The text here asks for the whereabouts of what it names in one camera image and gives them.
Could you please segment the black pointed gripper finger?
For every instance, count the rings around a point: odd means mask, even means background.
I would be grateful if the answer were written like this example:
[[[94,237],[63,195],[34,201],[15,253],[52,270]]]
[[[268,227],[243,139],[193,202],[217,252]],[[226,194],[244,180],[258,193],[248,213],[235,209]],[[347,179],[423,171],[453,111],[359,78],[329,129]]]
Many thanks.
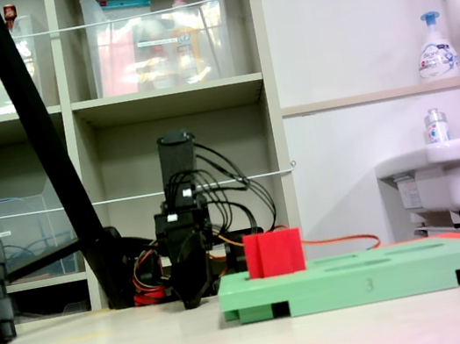
[[[196,270],[172,277],[174,291],[186,310],[198,308],[203,297],[213,296],[211,272]]]

